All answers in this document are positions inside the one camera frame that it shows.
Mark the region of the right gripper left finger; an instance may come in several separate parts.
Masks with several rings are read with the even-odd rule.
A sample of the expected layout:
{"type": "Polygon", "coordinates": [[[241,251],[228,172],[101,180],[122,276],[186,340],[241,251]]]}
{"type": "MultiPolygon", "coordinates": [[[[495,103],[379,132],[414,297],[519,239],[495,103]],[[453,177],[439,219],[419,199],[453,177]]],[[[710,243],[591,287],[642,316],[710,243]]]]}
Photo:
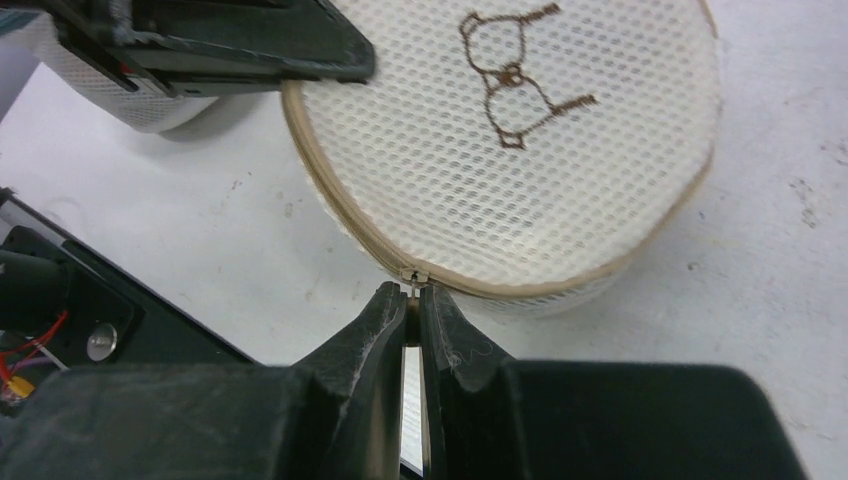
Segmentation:
{"type": "Polygon", "coordinates": [[[408,297],[382,284],[290,366],[57,373],[1,450],[5,479],[397,479],[408,297]]]}

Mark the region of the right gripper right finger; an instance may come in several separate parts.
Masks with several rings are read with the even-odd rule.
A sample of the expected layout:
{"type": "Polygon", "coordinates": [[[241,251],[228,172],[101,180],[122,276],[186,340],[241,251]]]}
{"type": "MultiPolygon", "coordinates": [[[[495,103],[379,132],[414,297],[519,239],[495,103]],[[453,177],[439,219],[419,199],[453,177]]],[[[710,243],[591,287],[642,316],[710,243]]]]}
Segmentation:
{"type": "Polygon", "coordinates": [[[419,299],[428,479],[802,479],[761,388],[720,365],[520,360],[419,299]]]}

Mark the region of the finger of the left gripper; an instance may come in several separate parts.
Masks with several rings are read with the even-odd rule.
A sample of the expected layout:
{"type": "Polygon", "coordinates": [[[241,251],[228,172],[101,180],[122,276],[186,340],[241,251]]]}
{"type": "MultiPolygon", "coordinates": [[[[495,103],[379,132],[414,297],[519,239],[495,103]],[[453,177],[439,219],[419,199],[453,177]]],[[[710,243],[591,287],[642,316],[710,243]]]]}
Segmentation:
{"type": "Polygon", "coordinates": [[[134,92],[170,98],[365,83],[372,43],[329,1],[42,1],[61,46],[134,92]]]}

